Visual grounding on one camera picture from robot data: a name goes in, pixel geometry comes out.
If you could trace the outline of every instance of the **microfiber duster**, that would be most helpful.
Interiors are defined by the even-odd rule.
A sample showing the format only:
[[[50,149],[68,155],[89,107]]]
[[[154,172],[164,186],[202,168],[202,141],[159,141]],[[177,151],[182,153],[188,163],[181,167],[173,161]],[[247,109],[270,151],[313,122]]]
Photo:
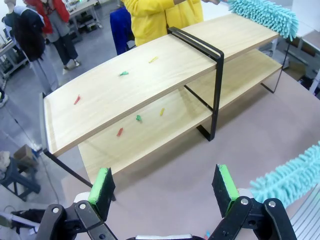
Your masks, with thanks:
[[[228,0],[229,10],[261,24],[292,41],[299,21],[291,10],[266,0]]]
[[[304,154],[251,181],[256,201],[277,198],[286,208],[320,183],[320,141]]]

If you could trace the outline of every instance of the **hand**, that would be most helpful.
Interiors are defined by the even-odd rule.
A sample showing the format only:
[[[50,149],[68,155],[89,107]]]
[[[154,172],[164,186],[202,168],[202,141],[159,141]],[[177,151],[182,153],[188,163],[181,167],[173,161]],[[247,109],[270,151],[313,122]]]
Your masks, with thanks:
[[[218,5],[220,3],[220,0],[202,0],[205,3],[213,3],[215,5]]]

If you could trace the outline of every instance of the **red jacket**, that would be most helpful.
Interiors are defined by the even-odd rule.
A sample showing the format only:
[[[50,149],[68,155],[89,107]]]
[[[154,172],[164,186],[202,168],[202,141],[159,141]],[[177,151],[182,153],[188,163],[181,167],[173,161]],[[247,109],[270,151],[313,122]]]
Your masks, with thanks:
[[[44,20],[44,27],[43,27],[43,32],[45,34],[52,34],[53,29],[51,22],[48,18],[48,16],[45,14],[44,6],[42,4],[41,0],[25,0],[26,3],[34,6],[36,8],[36,11],[43,17]],[[57,13],[60,15],[61,19],[67,23],[70,18],[70,14],[65,6],[65,4],[62,2],[62,0],[52,0],[53,5],[55,7],[55,10]]]

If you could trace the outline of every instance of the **lower shelf board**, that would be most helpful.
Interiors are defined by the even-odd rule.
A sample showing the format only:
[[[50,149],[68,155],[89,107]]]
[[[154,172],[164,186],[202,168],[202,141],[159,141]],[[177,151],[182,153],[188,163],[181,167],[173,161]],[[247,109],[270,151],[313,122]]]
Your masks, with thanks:
[[[259,84],[281,65],[252,50],[224,65],[219,108]],[[213,71],[188,86],[211,106],[215,75]],[[136,120],[141,116],[142,122]],[[92,183],[100,168],[115,174],[178,136],[210,119],[212,112],[184,87],[152,102],[135,113],[78,145],[85,169]]]
[[[100,168],[111,167],[115,174],[211,115],[184,87],[152,102],[78,145],[90,181],[95,182]]]

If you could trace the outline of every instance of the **black metal frame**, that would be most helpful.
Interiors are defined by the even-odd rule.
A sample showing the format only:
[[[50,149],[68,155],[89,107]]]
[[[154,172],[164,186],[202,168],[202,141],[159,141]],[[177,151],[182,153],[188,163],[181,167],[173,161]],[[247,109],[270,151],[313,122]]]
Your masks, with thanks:
[[[272,93],[272,94],[274,94],[274,93],[276,92],[276,90],[277,90],[278,83],[279,83],[279,80],[280,80],[282,71],[284,70],[284,66],[285,66],[285,63],[286,63],[287,56],[288,56],[289,48],[290,48],[290,43],[288,43],[288,47],[287,47],[286,52],[285,52],[285,57],[284,57],[284,60],[283,60],[282,66],[281,66],[281,71],[280,71],[278,80],[276,81],[274,90],[270,89],[270,88],[269,88],[267,85],[265,85],[263,82],[260,83],[265,89],[267,89],[267,90],[268,90],[270,93]]]
[[[62,161],[60,161],[56,156],[54,156],[49,150],[48,150],[48,138],[47,138],[47,130],[46,130],[46,117],[45,117],[45,105],[44,105],[44,98],[46,95],[44,93],[40,94],[39,99],[39,115],[40,115],[40,131],[41,131],[41,144],[43,153],[50,158],[52,161],[54,161],[57,165],[59,165],[61,168],[63,168],[65,171],[67,171],[69,174],[74,176],[79,181],[83,182],[88,187],[92,188],[92,184],[85,180],[82,176],[80,176],[78,173],[73,171],[70,167],[65,165]]]
[[[217,129],[217,120],[219,113],[219,103],[222,85],[222,75],[224,71],[224,60],[225,54],[220,49],[210,45],[209,43],[187,33],[179,28],[170,27],[168,28],[168,33],[172,34],[176,38],[184,41],[193,48],[197,49],[201,53],[205,54],[212,60],[216,62],[216,74],[215,74],[215,86],[214,86],[214,96],[213,96],[213,107],[211,107],[206,101],[204,101],[199,95],[192,91],[187,85],[184,87],[192,93],[202,104],[204,104],[210,111],[212,111],[211,127],[210,132],[208,132],[202,125],[197,126],[197,129],[202,133],[202,135],[211,141],[215,138]]]

